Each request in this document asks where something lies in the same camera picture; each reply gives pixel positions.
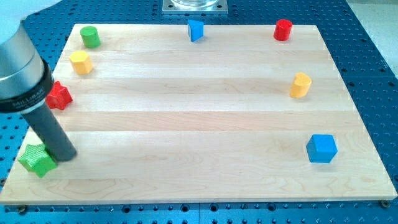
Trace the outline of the black Millibar tool flange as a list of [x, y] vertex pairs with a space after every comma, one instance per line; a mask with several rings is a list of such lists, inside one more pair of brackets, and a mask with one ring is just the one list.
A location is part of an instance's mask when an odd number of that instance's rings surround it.
[[20, 113], [32, 109], [47, 97], [53, 88], [54, 79], [48, 63], [43, 58], [41, 61], [44, 73], [40, 81], [25, 93], [1, 100], [1, 113]]

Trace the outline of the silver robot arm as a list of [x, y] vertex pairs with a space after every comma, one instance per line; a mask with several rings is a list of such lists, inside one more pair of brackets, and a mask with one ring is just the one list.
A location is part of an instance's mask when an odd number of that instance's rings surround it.
[[22, 24], [58, 2], [1, 0], [1, 113], [21, 114], [56, 161], [70, 161], [76, 149], [45, 104], [54, 86], [52, 72]]

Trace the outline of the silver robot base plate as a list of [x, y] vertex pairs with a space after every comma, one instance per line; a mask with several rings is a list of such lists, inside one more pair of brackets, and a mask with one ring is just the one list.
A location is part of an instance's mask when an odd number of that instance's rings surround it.
[[163, 0], [163, 14], [227, 14], [227, 0]]

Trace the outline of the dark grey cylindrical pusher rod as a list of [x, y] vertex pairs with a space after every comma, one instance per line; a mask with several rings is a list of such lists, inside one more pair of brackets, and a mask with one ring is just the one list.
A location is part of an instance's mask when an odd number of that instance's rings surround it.
[[74, 145], [45, 103], [34, 110], [22, 113], [22, 116], [56, 161], [70, 161], [76, 156]]

